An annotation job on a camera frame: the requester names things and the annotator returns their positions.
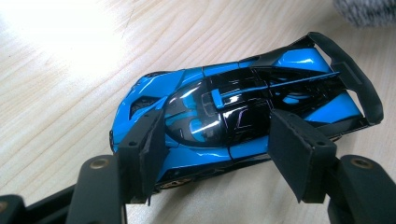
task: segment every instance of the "blue toy car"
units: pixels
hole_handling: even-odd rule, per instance
[[[356,92],[362,111],[347,90]],[[119,106],[110,145],[117,154],[136,123],[161,110],[164,137],[155,141],[164,141],[166,153],[154,190],[170,189],[270,160],[274,108],[293,112],[329,138],[383,118],[373,85],[353,60],[328,37],[309,33],[239,62],[141,77]]]

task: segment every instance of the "blue car body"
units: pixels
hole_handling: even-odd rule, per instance
[[[343,72],[313,45],[299,43],[239,62],[141,77],[118,108],[110,132],[113,152],[142,116],[163,109],[168,154],[157,185],[168,189],[269,160],[274,108],[323,130],[359,120],[360,126],[356,121],[356,127],[328,132],[329,138],[369,126],[347,92]]]

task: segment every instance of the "car body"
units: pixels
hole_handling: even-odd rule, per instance
[[[357,93],[362,111],[348,90]],[[141,77],[120,103],[110,145],[117,154],[143,116],[163,110],[165,136],[158,141],[165,142],[167,156],[156,188],[169,189],[270,160],[274,108],[300,116],[329,138],[383,117],[374,87],[359,67],[328,37],[309,33],[238,62]]]

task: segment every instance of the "gray fabric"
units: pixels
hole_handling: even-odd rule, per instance
[[[334,7],[357,27],[396,23],[396,0],[334,0]]]

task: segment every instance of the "wooden table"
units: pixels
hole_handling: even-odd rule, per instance
[[[309,31],[338,43],[372,80],[380,125],[344,136],[338,155],[371,158],[396,180],[396,29],[359,30],[332,1],[2,1],[0,194],[34,203],[110,154],[120,100],[146,73],[237,61]],[[130,223],[328,223],[297,204],[272,162],[163,191],[128,206]]]

